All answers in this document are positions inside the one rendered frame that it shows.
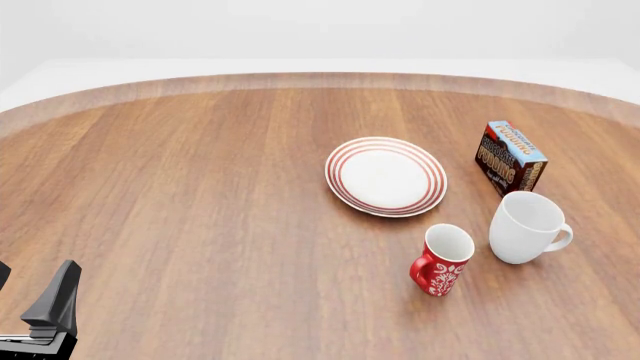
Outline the white plate with red rings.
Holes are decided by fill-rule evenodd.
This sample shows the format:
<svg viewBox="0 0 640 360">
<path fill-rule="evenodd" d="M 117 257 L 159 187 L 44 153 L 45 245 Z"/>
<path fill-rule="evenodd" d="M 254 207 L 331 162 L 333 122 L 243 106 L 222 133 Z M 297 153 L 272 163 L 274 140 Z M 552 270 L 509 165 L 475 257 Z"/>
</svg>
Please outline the white plate with red rings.
<svg viewBox="0 0 640 360">
<path fill-rule="evenodd" d="M 448 188 L 446 172 L 433 155 L 391 137 L 341 144 L 326 159 L 324 176 L 348 206 L 386 218 L 428 212 L 441 203 Z"/>
</svg>

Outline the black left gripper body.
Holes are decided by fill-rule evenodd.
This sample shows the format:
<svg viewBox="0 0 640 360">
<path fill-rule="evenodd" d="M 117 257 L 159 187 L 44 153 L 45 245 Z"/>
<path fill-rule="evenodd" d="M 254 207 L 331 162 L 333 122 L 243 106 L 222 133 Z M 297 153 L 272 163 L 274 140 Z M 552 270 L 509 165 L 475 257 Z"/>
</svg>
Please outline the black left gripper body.
<svg viewBox="0 0 640 360">
<path fill-rule="evenodd" d="M 0 335 L 0 360 L 69 360 L 77 338 L 56 332 L 51 338 Z"/>
</svg>

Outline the chocolate pudding box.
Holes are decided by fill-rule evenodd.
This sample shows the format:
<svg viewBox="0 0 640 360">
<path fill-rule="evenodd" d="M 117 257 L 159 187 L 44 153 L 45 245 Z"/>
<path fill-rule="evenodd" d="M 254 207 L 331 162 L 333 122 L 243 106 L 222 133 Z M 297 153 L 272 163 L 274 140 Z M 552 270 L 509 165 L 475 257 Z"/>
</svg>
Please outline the chocolate pudding box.
<svg viewBox="0 0 640 360">
<path fill-rule="evenodd" d="M 548 159 L 508 121 L 488 122 L 475 157 L 500 197 L 533 191 Z"/>
</svg>

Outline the red mug with white pattern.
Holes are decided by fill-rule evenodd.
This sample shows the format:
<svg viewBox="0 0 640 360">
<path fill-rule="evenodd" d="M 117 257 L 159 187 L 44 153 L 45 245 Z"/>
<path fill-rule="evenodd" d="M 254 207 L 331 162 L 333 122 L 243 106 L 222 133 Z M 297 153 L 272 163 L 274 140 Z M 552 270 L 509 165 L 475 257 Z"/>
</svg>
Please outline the red mug with white pattern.
<svg viewBox="0 0 640 360">
<path fill-rule="evenodd" d="M 410 278 L 430 296 L 446 296 L 475 252 L 471 236 L 453 224 L 426 230 L 422 255 L 410 266 Z"/>
</svg>

